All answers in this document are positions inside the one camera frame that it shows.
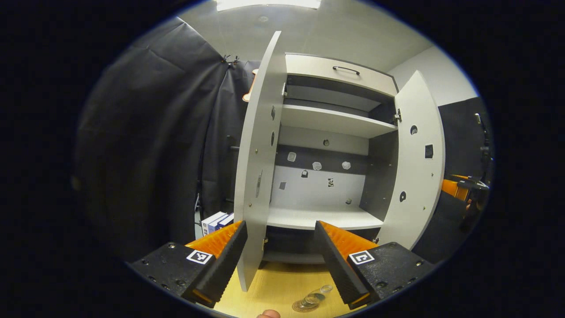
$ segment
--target black curtain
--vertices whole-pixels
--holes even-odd
[[[126,261],[194,240],[199,161],[228,69],[221,61],[174,18],[134,41],[86,102],[75,149],[83,208]]]
[[[202,195],[203,217],[216,212],[233,212],[237,151],[229,147],[239,146],[243,130],[247,102],[243,95],[249,92],[260,61],[239,61],[232,64],[225,74],[214,103],[214,109],[206,134],[202,157]]]
[[[490,148],[493,149],[490,118],[482,99],[470,98],[440,106],[439,110],[445,135],[444,178],[449,179],[452,174],[480,178],[483,175],[481,147],[484,145],[484,133],[482,126],[477,123],[476,113],[485,123],[490,135]],[[485,183],[490,184],[492,174],[493,169],[489,169]],[[459,228],[466,205],[465,201],[441,191],[428,227],[412,252],[432,263],[445,260],[455,253],[468,235]]]

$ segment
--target cabinet shelf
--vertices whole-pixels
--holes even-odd
[[[360,207],[304,207],[292,209],[269,207],[267,225],[287,229],[313,230],[316,221],[324,221],[344,230],[374,229],[383,222]]]
[[[373,138],[398,129],[395,125],[366,117],[297,105],[282,106],[281,124],[363,138]]]

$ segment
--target fingertip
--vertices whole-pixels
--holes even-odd
[[[265,317],[261,317],[261,318],[281,318],[280,313],[277,312],[276,310],[272,310],[272,309],[267,309],[267,310],[263,311],[263,315]]]

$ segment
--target ceiling light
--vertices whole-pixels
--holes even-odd
[[[320,7],[321,0],[216,0],[218,11],[229,10],[246,6],[283,5],[297,6],[311,9]]]

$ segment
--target drawer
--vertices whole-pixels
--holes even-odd
[[[397,94],[397,87],[392,76],[370,68],[310,55],[287,53],[285,58],[288,75],[338,81],[380,92],[390,97]]]

